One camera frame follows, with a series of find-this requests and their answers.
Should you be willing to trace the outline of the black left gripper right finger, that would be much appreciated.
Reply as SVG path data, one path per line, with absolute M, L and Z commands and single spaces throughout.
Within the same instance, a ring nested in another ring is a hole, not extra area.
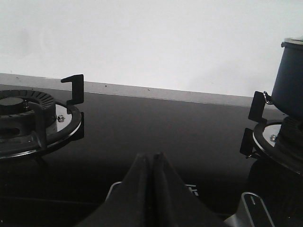
M 154 156 L 153 178 L 160 227 L 224 226 L 224 222 L 189 191 L 163 153 Z

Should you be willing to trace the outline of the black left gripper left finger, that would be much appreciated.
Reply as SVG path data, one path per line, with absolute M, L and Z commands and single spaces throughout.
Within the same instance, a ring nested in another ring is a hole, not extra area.
M 149 160 L 143 153 L 106 201 L 76 226 L 152 227 L 153 210 L 148 201 Z

